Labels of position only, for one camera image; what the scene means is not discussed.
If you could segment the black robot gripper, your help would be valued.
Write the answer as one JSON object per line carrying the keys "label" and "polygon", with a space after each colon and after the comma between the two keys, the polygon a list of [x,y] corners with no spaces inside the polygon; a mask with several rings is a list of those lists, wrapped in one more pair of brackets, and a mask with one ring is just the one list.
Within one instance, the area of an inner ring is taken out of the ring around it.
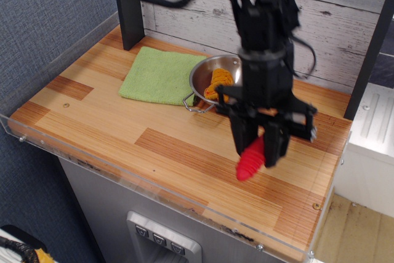
{"label": "black robot gripper", "polygon": [[[293,51],[241,50],[239,57],[242,85],[219,86],[217,110],[230,119],[237,154],[241,156],[259,139],[265,167],[274,167],[286,154],[290,136],[315,139],[317,109],[293,94]],[[264,135],[259,135],[259,127],[265,129]]]}

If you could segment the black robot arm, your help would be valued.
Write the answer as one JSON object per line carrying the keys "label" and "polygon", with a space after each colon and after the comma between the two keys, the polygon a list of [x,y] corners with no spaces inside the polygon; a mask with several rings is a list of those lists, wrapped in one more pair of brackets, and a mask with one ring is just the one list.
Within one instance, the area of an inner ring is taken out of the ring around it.
{"label": "black robot arm", "polygon": [[230,119],[236,151],[242,153],[264,129],[266,167],[287,152],[291,136],[312,140],[316,108],[293,94],[295,0],[230,0],[241,48],[241,84],[219,86],[217,111]]}

